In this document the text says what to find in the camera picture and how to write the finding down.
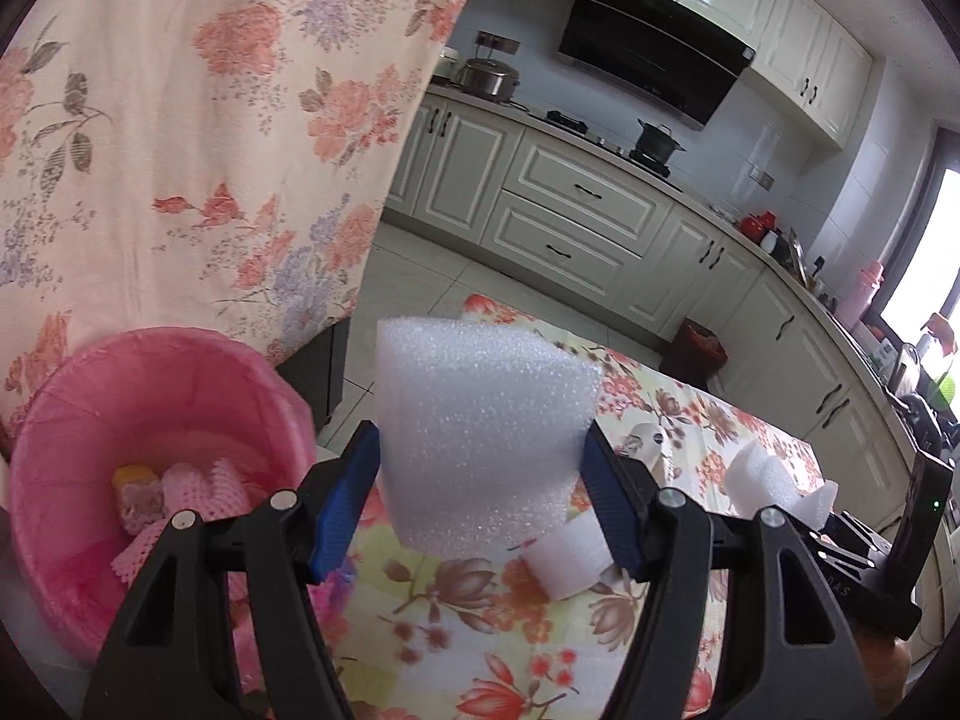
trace tiled floor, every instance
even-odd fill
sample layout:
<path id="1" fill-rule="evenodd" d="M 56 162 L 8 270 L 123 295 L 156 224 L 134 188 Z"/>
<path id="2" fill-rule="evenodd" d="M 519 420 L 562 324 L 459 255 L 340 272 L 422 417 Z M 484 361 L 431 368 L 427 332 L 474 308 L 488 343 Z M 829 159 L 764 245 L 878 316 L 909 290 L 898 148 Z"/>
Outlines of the tiled floor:
<path id="1" fill-rule="evenodd" d="M 357 425 L 373 419 L 376 321 L 400 316 L 457 319 L 464 300 L 473 293 L 603 343 L 642 364 L 659 365 L 658 354 L 602 322 L 454 251 L 381 223 L 350 322 L 344 399 L 320 431 L 319 456 L 339 455 Z"/>

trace green object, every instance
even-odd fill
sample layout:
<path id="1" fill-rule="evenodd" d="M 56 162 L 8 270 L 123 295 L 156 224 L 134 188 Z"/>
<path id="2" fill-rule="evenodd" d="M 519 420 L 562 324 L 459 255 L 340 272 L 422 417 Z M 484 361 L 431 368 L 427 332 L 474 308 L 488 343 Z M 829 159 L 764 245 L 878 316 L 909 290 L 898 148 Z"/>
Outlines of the green object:
<path id="1" fill-rule="evenodd" d="M 930 382 L 926 391 L 926 402 L 935 412 L 947 410 L 957 393 L 956 381 L 953 381 L 949 371 L 940 377 L 939 381 Z"/>

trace window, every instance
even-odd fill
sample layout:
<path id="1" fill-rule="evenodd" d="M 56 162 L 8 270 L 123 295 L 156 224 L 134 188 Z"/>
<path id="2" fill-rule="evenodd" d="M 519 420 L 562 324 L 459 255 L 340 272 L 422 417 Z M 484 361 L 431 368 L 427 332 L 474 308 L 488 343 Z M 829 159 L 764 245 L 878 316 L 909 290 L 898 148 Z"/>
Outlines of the window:
<path id="1" fill-rule="evenodd" d="M 960 134 L 944 129 L 869 319 L 916 343 L 934 312 L 960 328 Z"/>

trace pink trash bin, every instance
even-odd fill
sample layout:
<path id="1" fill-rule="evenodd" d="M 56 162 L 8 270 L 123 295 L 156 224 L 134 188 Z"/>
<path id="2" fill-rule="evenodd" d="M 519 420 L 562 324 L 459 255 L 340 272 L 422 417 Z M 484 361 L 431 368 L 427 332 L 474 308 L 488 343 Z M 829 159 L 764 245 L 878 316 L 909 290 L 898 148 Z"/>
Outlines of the pink trash bin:
<path id="1" fill-rule="evenodd" d="M 119 466 L 160 475 L 231 459 L 256 505 L 316 459 L 306 403 L 249 346 L 155 327 L 90 344 L 32 401 L 11 460 L 13 539 L 64 646 L 93 662 L 126 587 L 110 569 L 130 543 L 110 483 Z"/>

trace wall outlet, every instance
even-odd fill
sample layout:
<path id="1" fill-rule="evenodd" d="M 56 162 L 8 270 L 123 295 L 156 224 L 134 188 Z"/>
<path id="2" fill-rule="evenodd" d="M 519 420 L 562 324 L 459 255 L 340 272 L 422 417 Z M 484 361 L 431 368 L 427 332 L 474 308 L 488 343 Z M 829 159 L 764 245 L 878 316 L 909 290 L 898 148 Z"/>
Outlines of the wall outlet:
<path id="1" fill-rule="evenodd" d="M 474 42 L 477 43 L 477 46 L 482 46 L 485 49 L 493 49 L 495 52 L 510 53 L 510 55 L 517 53 L 517 49 L 520 48 L 520 41 L 511 40 L 510 38 L 505 38 L 502 35 L 494 35 L 492 32 L 477 32 L 477 39 Z"/>
<path id="2" fill-rule="evenodd" d="M 760 165 L 754 165 L 750 168 L 750 177 L 766 191 L 770 191 L 770 187 L 774 185 L 774 177 L 768 172 L 764 172 Z"/>

